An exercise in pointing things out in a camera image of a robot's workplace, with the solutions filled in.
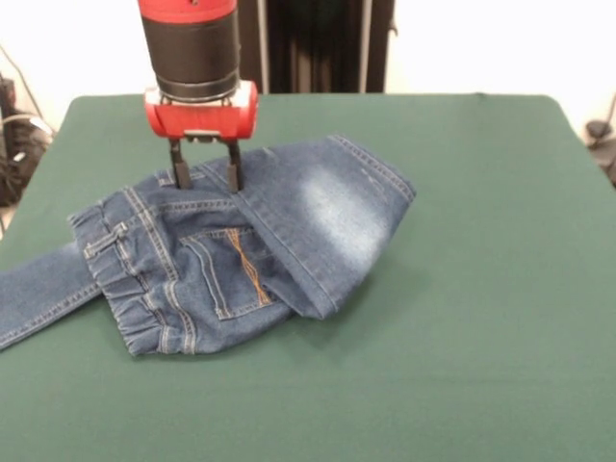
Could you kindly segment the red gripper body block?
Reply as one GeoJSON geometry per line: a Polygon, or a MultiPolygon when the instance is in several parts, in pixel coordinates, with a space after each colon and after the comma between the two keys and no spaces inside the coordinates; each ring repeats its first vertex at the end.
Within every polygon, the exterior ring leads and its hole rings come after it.
{"type": "Polygon", "coordinates": [[[256,126],[258,91],[254,82],[241,80],[230,97],[182,103],[165,102],[158,89],[151,89],[144,94],[144,108],[150,127],[161,138],[247,140],[256,126]]]}

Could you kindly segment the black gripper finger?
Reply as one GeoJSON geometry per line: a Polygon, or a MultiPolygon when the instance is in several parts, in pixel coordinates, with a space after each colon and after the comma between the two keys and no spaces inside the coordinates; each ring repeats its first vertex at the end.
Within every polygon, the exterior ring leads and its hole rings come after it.
{"type": "Polygon", "coordinates": [[[231,193],[238,193],[243,188],[241,150],[237,141],[227,141],[225,144],[229,155],[227,165],[228,188],[231,193]]]}
{"type": "Polygon", "coordinates": [[[181,152],[181,142],[177,139],[169,139],[168,142],[175,186],[178,189],[189,189],[191,187],[190,171],[181,152]]]}

